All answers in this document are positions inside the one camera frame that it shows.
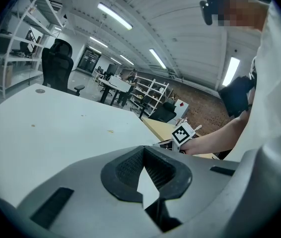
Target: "person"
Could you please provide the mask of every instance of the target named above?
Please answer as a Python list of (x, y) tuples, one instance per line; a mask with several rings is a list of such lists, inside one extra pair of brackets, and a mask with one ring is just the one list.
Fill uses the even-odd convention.
[(120, 104), (122, 102), (122, 107), (125, 106), (128, 96), (131, 94), (131, 92), (133, 91), (134, 87), (137, 84), (136, 76), (137, 76), (137, 71), (136, 71), (136, 69), (133, 69), (130, 72), (130, 74), (127, 77), (124, 78), (124, 80), (127, 83), (129, 83), (131, 85), (131, 87), (130, 87), (130, 89), (127, 93), (120, 93), (120, 96), (117, 100), (117, 103)]
[(252, 68), (256, 68), (256, 91), (249, 94), (252, 108), (221, 129), (191, 139), (182, 145), (186, 154), (232, 151), (225, 160), (240, 161), (244, 153), (261, 147), (281, 135), (281, 10), (274, 1), (207, 0), (200, 2), (207, 25), (217, 18), (219, 25), (260, 31), (261, 44)]

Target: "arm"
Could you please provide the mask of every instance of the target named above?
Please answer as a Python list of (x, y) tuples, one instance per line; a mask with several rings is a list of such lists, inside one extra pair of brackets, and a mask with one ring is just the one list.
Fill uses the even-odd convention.
[[(248, 98), (249, 104), (253, 103), (254, 94), (255, 90), (252, 89)], [(195, 155), (232, 149), (248, 123), (250, 111), (250, 108), (248, 111), (243, 111), (238, 118), (213, 133), (189, 140), (181, 146), (181, 150), (186, 151), (186, 154)]]
[(137, 84), (137, 78), (134, 80), (134, 82), (133, 83), (129, 83), (131, 86), (136, 86), (136, 84)]
[(130, 77), (130, 75), (132, 74), (132, 71), (130, 72), (130, 74), (128, 74), (126, 77), (124, 77), (124, 80), (128, 80), (128, 78)]

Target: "desk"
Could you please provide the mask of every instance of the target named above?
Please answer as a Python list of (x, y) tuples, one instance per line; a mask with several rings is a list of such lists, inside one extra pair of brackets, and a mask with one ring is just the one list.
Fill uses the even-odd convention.
[[(150, 129), (150, 131), (152, 133), (154, 133), (154, 135), (156, 137), (158, 137), (158, 139), (160, 141), (165, 141), (165, 140), (171, 139), (171, 132), (175, 128), (174, 125), (169, 124), (169, 123), (164, 123), (161, 121), (152, 120), (149, 118), (141, 118), (141, 119), (142, 119), (143, 123)], [(204, 158), (208, 158), (208, 159), (218, 159), (218, 157), (216, 155), (214, 155), (213, 153), (197, 154), (195, 156), (204, 157)]]
[(104, 90), (103, 95), (102, 95), (102, 98), (101, 98), (101, 100), (100, 100), (100, 103), (104, 103), (104, 102), (105, 102), (106, 96), (108, 95), (108, 93), (109, 93), (109, 91), (110, 91), (111, 88), (112, 88), (112, 89), (115, 89), (116, 92), (115, 92), (115, 94), (114, 94), (114, 97), (113, 97), (113, 100), (112, 100), (110, 106), (113, 105), (113, 103), (114, 103), (114, 101), (115, 101), (115, 98), (116, 98), (116, 96), (117, 96), (117, 94), (118, 94), (119, 92), (126, 93), (125, 90), (122, 90), (122, 89), (116, 87), (115, 85), (112, 85), (109, 81), (106, 81), (106, 80), (100, 79), (100, 78), (99, 78), (99, 81), (100, 81), (101, 83), (103, 83), (104, 85), (106, 85), (105, 90)]
[(158, 142), (133, 112), (34, 84), (0, 104), (0, 197), (16, 207), (74, 162)]

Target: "concrete floor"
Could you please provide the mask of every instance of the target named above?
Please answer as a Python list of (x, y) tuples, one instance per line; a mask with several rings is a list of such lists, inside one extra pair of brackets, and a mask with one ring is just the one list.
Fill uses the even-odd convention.
[[(30, 82), (29, 82), (29, 80), (23, 81), (17, 85), (14, 85), (13, 87), (9, 88), (6, 91), (6, 100), (9, 97), (11, 97), (12, 95), (14, 95), (15, 93), (18, 93), (19, 91), (28, 87), (29, 83), (30, 83), (30, 85), (33, 85), (36, 83), (42, 84), (43, 76), (41, 75), (41, 76), (32, 78), (32, 79), (30, 79)], [(88, 99), (88, 100), (92, 100), (92, 101), (99, 101), (101, 99), (103, 92), (100, 92), (102, 88), (98, 87), (98, 83), (93, 82), (91, 76), (74, 70), (70, 74), (69, 81), (68, 81), (68, 88), (75, 91), (74, 88), (78, 85), (85, 86), (85, 88), (80, 91), (80, 97)], [(106, 101), (105, 101), (105, 103), (108, 105), (111, 103), (111, 101), (114, 97), (114, 93), (115, 93), (114, 91), (110, 91), (110, 92), (112, 93), (113, 96), (108, 94)], [(1, 92), (0, 92), (0, 104), (3, 101), (5, 101), (5, 99), (2, 98)], [(131, 106), (132, 106), (132, 103), (130, 101), (127, 101), (127, 105), (125, 105), (124, 107), (118, 105), (116, 101), (113, 104), (113, 107), (124, 109), (124, 110), (130, 110)], [(139, 114), (139, 111), (135, 110), (135, 106), (134, 106), (133, 112), (136, 113), (137, 115)]]

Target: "fluorescent ceiling light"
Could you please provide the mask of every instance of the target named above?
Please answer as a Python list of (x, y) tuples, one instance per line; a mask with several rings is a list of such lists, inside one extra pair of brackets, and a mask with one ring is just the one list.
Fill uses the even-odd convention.
[(93, 47), (91, 47), (91, 46), (89, 46), (89, 48), (92, 49), (92, 50), (95, 50), (95, 51), (99, 52), (100, 54), (102, 53), (101, 51), (98, 51), (98, 50), (96, 50), (95, 48), (93, 48)]
[(119, 61), (116, 61), (115, 59), (111, 58), (113, 61), (119, 63), (120, 65), (122, 65)]
[(240, 60), (237, 58), (231, 58), (228, 71), (226, 72), (224, 81), (222, 85), (227, 86), (231, 83), (233, 76), (235, 75), (236, 70), (238, 69)]
[(155, 50), (150, 49), (149, 50), (152, 55), (156, 58), (156, 60), (160, 63), (161, 67), (163, 67), (163, 69), (166, 69), (166, 66), (164, 65), (164, 63), (162, 62), (162, 60), (159, 58), (159, 56), (156, 54)]
[(106, 48), (107, 48), (107, 46), (106, 46), (105, 44), (103, 44), (103, 43), (101, 43), (100, 41), (98, 41), (98, 40), (94, 39), (93, 37), (90, 37), (90, 39), (92, 39), (92, 40), (96, 41), (97, 43), (99, 43), (99, 44), (101, 44), (101, 45), (103, 45), (104, 47), (106, 47)]
[(119, 21), (123, 26), (125, 26), (128, 30), (131, 30), (133, 27), (129, 23), (127, 23), (123, 18), (121, 18), (116, 12), (112, 11), (109, 7), (106, 7), (104, 4), (99, 3), (97, 6), (100, 10), (104, 11), (106, 14), (115, 18)]
[(124, 58), (126, 61), (128, 61), (131, 65), (134, 65), (130, 60), (128, 60), (127, 58), (125, 58), (124, 56), (120, 55), (122, 58)]

